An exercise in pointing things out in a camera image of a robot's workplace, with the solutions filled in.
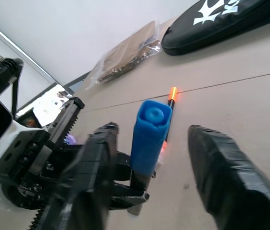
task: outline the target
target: white printed graphic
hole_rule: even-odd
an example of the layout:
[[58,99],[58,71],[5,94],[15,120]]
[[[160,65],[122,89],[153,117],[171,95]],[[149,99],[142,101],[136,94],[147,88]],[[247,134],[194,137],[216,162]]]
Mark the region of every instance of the white printed graphic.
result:
[[239,4],[240,0],[230,0],[228,2],[228,5],[224,5],[224,0],[219,0],[216,4],[214,4],[212,7],[208,6],[208,0],[205,0],[202,8],[199,10],[200,13],[203,14],[203,17],[201,18],[195,18],[193,25],[198,24],[198,23],[202,23],[204,24],[204,22],[206,21],[215,21],[216,17],[221,14],[220,13],[215,13],[212,14],[212,12],[214,12],[216,9],[218,9],[219,7],[222,7],[224,5],[224,11],[222,12],[222,15],[227,14],[227,13],[233,13],[233,12],[238,12],[238,4]]

